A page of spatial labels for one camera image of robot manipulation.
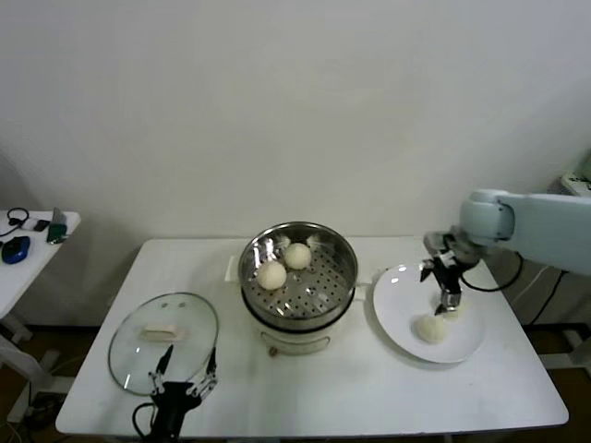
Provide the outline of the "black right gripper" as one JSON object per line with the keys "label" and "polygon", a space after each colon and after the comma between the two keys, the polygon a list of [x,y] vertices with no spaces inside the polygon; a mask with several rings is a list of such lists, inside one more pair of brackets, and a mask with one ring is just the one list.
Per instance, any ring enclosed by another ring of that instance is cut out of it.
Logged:
{"label": "black right gripper", "polygon": [[440,287],[445,291],[440,294],[440,302],[434,315],[458,312],[461,304],[462,268],[453,253],[438,254],[433,259],[425,259],[420,265],[420,281],[434,275]]}

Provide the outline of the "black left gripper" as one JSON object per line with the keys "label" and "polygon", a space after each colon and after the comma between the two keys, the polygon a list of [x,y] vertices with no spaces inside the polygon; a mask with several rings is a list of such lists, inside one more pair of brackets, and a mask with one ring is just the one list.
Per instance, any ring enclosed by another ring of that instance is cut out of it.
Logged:
{"label": "black left gripper", "polygon": [[216,347],[213,347],[206,365],[205,376],[199,384],[189,382],[164,382],[163,376],[170,363],[174,345],[170,344],[159,359],[156,369],[150,371],[151,395],[156,415],[151,425],[150,437],[179,437],[186,414],[198,408],[202,398],[207,398],[218,383],[216,375]]}

